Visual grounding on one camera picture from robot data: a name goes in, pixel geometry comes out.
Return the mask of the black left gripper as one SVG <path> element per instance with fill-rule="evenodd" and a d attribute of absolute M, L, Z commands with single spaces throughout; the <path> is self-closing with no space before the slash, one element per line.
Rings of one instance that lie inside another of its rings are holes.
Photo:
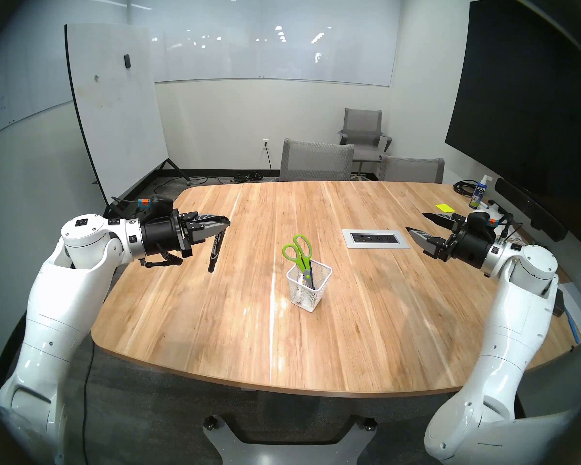
<path fill-rule="evenodd" d="M 183 234 L 184 219 L 178 209 L 169 215 L 154 219 L 140 219 L 140 232 L 145 256 L 160 255 L 163 260 L 150 262 L 139 259 L 145 268 L 181 266 L 183 260 L 193 255 L 191 245 L 200 244 L 209 237 L 224 234 L 230 220 L 223 215 L 186 214 L 188 238 Z"/>

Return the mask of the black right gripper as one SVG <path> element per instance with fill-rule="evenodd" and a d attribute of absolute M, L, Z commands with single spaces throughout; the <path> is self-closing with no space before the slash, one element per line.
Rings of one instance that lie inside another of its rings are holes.
<path fill-rule="evenodd" d="M 407 226 L 406 230 L 411 239 L 422 248 L 424 254 L 443 262 L 458 259 L 478 270 L 482 268 L 496 240 L 493 228 L 465 225 L 466 217 L 457 213 L 422 213 L 422 215 L 441 228 L 458 230 L 448 239 L 444 239 Z"/>

